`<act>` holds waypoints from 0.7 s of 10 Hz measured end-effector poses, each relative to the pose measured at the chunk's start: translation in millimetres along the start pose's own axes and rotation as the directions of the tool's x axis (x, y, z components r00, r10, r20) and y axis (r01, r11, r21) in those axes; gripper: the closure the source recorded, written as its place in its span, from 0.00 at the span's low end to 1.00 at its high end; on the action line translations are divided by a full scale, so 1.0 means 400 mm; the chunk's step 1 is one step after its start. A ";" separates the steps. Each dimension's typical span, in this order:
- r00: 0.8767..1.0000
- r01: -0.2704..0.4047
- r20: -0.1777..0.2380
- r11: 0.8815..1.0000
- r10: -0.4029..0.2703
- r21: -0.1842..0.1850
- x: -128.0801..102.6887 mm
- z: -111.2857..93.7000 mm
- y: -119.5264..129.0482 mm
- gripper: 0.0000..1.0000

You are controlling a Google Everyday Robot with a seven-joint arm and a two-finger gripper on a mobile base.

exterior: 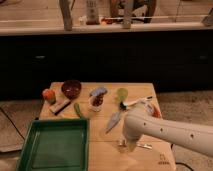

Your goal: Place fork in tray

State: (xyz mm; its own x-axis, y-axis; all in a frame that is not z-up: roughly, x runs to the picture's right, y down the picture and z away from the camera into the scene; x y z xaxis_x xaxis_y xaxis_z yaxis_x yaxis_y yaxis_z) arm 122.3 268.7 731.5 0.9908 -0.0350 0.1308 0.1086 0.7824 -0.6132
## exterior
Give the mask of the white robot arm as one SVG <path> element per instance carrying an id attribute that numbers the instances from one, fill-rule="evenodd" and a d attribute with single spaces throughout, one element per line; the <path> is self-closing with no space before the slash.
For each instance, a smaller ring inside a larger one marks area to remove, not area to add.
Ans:
<path id="1" fill-rule="evenodd" d="M 155 117 L 156 113 L 153 104 L 136 103 L 124 117 L 125 139 L 136 144 L 148 135 L 213 157 L 213 126 L 166 120 Z"/>

